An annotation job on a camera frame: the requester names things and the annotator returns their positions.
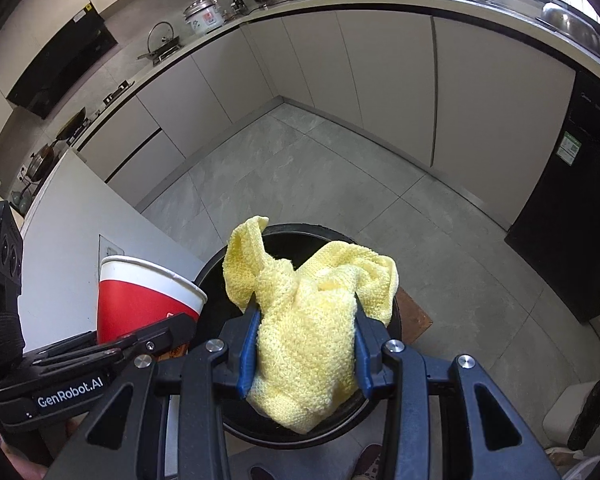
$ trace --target yellow cloth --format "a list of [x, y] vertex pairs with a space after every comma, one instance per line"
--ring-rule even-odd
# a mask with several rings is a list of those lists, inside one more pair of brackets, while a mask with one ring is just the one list
[[244, 311], [255, 292], [262, 311], [248, 401], [304, 434], [358, 389], [354, 294], [368, 316], [387, 325], [398, 273], [388, 256], [346, 242], [326, 244], [294, 270], [265, 252], [268, 223], [254, 216], [234, 229], [222, 264], [226, 293]]

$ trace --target maroon shoe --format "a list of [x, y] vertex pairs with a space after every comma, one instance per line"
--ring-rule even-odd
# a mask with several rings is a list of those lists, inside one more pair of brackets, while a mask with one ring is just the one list
[[249, 471], [251, 480], [276, 480], [271, 473], [260, 466], [254, 466]]
[[380, 444], [366, 446], [353, 469], [351, 480], [376, 480], [380, 469]]

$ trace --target bolt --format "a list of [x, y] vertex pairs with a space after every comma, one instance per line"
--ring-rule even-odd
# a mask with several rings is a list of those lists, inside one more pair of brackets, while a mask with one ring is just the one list
[[456, 360], [462, 368], [473, 368], [475, 366], [475, 359], [467, 354], [458, 356]]
[[384, 348], [392, 354], [399, 354], [404, 350], [404, 343], [399, 339], [389, 339], [384, 343]]
[[210, 339], [205, 343], [205, 348], [209, 352], [219, 352], [224, 349], [224, 341], [222, 339]]
[[134, 359], [136, 368], [147, 368], [151, 364], [151, 356], [147, 354], [139, 355]]

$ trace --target paper cup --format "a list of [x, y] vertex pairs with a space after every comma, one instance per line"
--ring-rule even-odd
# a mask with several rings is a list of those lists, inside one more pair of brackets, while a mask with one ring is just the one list
[[169, 269], [130, 256], [108, 256], [100, 263], [98, 343], [181, 312], [198, 321], [206, 294]]

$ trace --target range hood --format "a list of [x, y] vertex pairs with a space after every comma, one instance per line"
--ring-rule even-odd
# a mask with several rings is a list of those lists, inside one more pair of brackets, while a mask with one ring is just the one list
[[43, 47], [7, 99], [45, 119], [68, 89], [115, 45], [104, 20], [88, 4]]

